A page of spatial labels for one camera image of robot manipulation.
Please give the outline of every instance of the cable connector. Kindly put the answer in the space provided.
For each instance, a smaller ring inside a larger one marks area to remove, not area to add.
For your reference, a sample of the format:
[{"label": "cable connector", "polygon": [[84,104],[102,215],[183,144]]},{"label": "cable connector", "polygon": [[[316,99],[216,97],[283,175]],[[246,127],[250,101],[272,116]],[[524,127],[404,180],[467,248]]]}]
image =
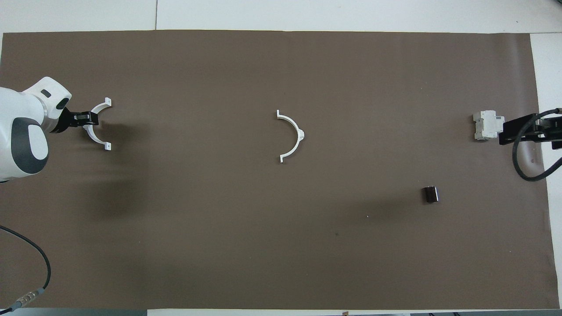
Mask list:
[{"label": "cable connector", "polygon": [[27,293],[26,295],[20,297],[19,299],[17,299],[15,301],[15,303],[13,303],[9,308],[12,309],[12,312],[18,308],[22,308],[25,305],[29,304],[30,302],[32,302],[34,299],[37,298],[37,296],[41,295],[45,290],[40,287],[35,291],[31,291],[29,293]]}]

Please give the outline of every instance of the white curved part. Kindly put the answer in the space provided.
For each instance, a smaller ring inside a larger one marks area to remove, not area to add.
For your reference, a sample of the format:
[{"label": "white curved part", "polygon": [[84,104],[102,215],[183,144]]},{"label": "white curved part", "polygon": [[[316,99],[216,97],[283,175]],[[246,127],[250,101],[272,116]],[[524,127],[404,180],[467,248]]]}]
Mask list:
[{"label": "white curved part", "polygon": [[[101,112],[103,109],[106,109],[108,107],[111,107],[111,99],[110,98],[106,98],[104,103],[100,103],[98,105],[96,105],[93,109],[92,109],[92,113],[96,113],[98,114],[99,112]],[[94,133],[94,126],[93,125],[84,125],[83,128],[86,130],[86,132],[88,132],[88,136],[90,136],[90,138],[92,140],[94,140],[96,143],[102,144],[105,147],[105,150],[111,150],[111,143],[110,142],[102,142],[99,140],[99,138],[96,136],[96,134]]]},{"label": "white curved part", "polygon": [[283,163],[283,158],[293,154],[294,151],[297,150],[298,144],[301,142],[301,140],[305,139],[305,132],[302,129],[298,128],[297,123],[293,119],[291,119],[288,116],[279,114],[279,110],[277,110],[277,118],[289,122],[294,127],[294,129],[297,130],[297,143],[294,144],[293,149],[291,149],[286,154],[282,154],[282,155],[279,156],[279,159],[281,160],[281,163]]}]

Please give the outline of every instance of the black cable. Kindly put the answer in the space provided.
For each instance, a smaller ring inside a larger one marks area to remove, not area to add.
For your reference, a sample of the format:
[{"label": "black cable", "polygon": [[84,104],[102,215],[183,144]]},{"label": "black cable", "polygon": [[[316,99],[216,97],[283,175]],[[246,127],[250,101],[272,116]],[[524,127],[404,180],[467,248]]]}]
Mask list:
[{"label": "black cable", "polygon": [[539,175],[536,175],[534,177],[529,177],[528,175],[526,175],[521,170],[521,167],[519,166],[519,163],[517,162],[517,148],[519,147],[519,142],[521,141],[521,137],[523,137],[523,134],[525,133],[525,131],[529,127],[531,127],[531,125],[533,125],[533,123],[536,120],[540,119],[541,117],[546,116],[548,114],[558,114],[558,113],[560,113],[560,109],[548,110],[548,111],[545,111],[543,113],[533,115],[533,117],[521,127],[521,129],[519,130],[519,133],[517,133],[517,136],[515,137],[515,140],[513,141],[513,148],[511,149],[511,159],[513,160],[513,166],[515,167],[515,171],[517,171],[517,174],[519,174],[519,176],[526,181],[543,180],[544,178],[548,177],[551,173],[556,171],[556,169],[558,169],[562,165],[562,158],[560,158],[552,166],[550,166],[550,168],[546,169],[543,173],[541,173]]},{"label": "black cable", "polygon": [[[45,252],[43,251],[43,249],[41,249],[41,247],[39,247],[36,243],[34,243],[33,241],[31,241],[29,238],[25,237],[24,235],[15,232],[7,227],[4,227],[2,225],[0,225],[0,229],[8,232],[22,240],[24,240],[25,242],[27,242],[28,244],[32,245],[35,249],[37,249],[37,251],[39,251],[39,253],[41,254],[41,256],[43,257],[43,260],[45,260],[45,265],[47,265],[47,279],[45,280],[45,284],[43,285],[43,289],[46,289],[47,286],[49,285],[49,281],[51,280],[51,264],[49,263],[49,259],[47,258],[47,255],[45,254]],[[0,315],[2,314],[6,314],[11,312],[12,309],[8,308],[5,310],[0,311]]]}]

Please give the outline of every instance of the white floor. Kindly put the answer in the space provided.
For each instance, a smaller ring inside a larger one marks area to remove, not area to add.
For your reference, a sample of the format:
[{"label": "white floor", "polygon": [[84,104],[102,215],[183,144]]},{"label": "white floor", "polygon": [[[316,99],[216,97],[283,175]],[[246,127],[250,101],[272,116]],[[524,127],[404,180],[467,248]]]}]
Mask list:
[{"label": "white floor", "polygon": [[[562,4],[556,0],[0,0],[0,38],[10,32],[154,29],[535,33],[531,35],[531,45],[539,108],[545,111],[560,107],[562,101]],[[561,154],[551,150],[550,145],[543,146],[545,165],[551,165]],[[561,289],[562,171],[547,178],[547,187]],[[342,312],[271,310],[267,315]],[[350,311],[350,314],[376,312]],[[250,313],[243,310],[149,311],[149,315],[166,316]]]}]

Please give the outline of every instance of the curved white bracket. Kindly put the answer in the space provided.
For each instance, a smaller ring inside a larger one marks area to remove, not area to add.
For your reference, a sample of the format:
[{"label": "curved white bracket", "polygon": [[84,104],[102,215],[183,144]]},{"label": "curved white bracket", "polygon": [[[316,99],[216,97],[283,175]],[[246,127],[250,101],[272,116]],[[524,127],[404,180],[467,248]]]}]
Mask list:
[{"label": "curved white bracket", "polygon": [[290,156],[292,153],[294,153],[294,151],[297,150],[298,144],[301,142],[301,140],[305,139],[305,132],[302,129],[298,128],[297,123],[293,121],[293,119],[291,119],[288,116],[279,114],[279,110],[277,110],[277,118],[289,122],[295,128],[295,130],[297,130],[297,143],[294,144],[293,149],[291,149],[286,154],[282,154],[279,156],[281,163],[283,163],[283,158]]},{"label": "curved white bracket", "polygon": [[[92,113],[96,113],[98,114],[99,112],[101,112],[101,110],[104,110],[108,107],[111,107],[111,99],[110,98],[106,98],[104,103],[100,103],[98,105],[96,105],[91,112]],[[92,140],[94,140],[96,143],[102,144],[105,146],[105,150],[111,150],[111,143],[110,142],[102,142],[99,140],[99,138],[96,136],[96,134],[94,133],[94,126],[93,125],[84,125],[82,126],[86,132],[88,132],[88,136],[90,136],[90,138]]]}]

